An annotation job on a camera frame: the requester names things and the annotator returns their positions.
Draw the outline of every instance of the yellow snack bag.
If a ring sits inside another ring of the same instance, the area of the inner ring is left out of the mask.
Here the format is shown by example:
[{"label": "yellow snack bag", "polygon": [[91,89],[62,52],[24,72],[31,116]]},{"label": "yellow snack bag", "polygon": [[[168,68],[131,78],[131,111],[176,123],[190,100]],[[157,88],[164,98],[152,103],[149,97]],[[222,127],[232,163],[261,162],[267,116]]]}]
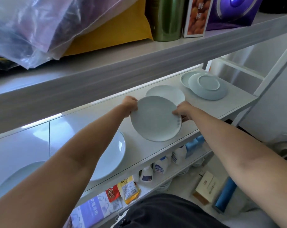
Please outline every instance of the yellow snack bag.
[{"label": "yellow snack bag", "polygon": [[132,176],[126,178],[117,184],[119,193],[126,204],[136,199],[139,196],[140,189],[134,183]]}]

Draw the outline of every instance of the box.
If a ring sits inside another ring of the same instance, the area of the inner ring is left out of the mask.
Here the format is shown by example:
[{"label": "box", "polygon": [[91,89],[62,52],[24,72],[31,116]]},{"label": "box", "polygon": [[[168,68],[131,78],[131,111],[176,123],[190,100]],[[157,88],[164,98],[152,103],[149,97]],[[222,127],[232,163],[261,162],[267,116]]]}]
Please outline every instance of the box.
[{"label": "box", "polygon": [[206,171],[201,181],[193,193],[203,205],[207,205],[216,197],[220,187],[220,182],[217,177]]},{"label": "box", "polygon": [[110,214],[122,208],[120,197],[109,202],[105,192],[76,207],[72,214],[73,227],[90,228]]},{"label": "box", "polygon": [[263,0],[214,0],[207,31],[250,26]]},{"label": "box", "polygon": [[184,38],[204,36],[212,3],[213,0],[189,0]]}]

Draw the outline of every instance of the snack bag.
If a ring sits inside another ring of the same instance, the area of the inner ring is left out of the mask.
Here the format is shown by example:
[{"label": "snack bag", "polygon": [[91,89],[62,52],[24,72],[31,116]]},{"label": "snack bag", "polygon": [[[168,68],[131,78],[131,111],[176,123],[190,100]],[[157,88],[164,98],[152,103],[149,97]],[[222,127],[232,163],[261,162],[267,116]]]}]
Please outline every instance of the snack bag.
[{"label": "snack bag", "polygon": [[107,189],[106,190],[106,195],[108,196],[109,202],[113,202],[114,200],[119,198],[120,197],[120,193],[119,193],[117,185],[113,186],[110,189]]},{"label": "snack bag", "polygon": [[117,184],[121,197],[126,204],[136,199],[139,196],[140,189],[134,183],[133,177],[130,176]]}]

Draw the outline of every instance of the white wall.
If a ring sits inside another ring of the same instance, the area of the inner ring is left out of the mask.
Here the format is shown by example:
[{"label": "white wall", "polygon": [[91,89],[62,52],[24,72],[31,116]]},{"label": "white wall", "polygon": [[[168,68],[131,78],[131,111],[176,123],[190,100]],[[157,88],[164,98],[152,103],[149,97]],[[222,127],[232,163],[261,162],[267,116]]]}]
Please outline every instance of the white wall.
[{"label": "white wall", "polygon": [[[287,34],[226,55],[226,58],[266,75],[286,48]],[[250,93],[260,84],[260,80],[217,62],[212,63],[211,72]],[[262,141],[287,133],[287,68],[240,126]]]}]

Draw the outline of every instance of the transparent plastic bag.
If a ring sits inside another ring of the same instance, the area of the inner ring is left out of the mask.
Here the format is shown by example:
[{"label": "transparent plastic bag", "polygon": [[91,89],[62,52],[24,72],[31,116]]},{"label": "transparent plastic bag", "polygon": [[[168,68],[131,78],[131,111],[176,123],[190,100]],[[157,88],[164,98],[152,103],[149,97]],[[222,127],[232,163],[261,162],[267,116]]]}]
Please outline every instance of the transparent plastic bag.
[{"label": "transparent plastic bag", "polygon": [[137,0],[0,0],[0,56],[35,68]]}]

